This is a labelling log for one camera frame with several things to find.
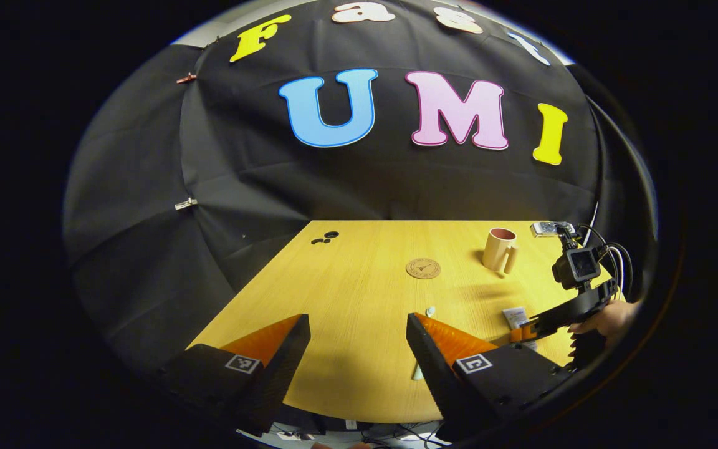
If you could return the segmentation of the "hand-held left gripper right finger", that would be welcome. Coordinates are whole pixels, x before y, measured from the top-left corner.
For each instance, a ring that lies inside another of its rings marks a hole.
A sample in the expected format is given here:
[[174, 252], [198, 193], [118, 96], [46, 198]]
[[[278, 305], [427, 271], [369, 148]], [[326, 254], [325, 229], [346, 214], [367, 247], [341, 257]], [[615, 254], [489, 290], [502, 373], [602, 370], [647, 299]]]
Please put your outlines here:
[[445, 422], [442, 440], [515, 422], [571, 377], [524, 344], [491, 344], [420, 313], [408, 314], [406, 340]]

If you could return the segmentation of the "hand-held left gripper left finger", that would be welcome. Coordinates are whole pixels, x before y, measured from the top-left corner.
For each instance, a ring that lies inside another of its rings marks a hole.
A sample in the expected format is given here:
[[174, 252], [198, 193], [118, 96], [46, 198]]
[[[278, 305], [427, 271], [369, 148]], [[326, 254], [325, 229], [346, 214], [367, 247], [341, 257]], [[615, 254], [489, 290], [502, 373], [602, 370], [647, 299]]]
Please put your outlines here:
[[270, 431], [310, 343], [296, 314], [216, 347], [194, 344], [160, 367], [160, 385], [196, 414], [230, 431]]

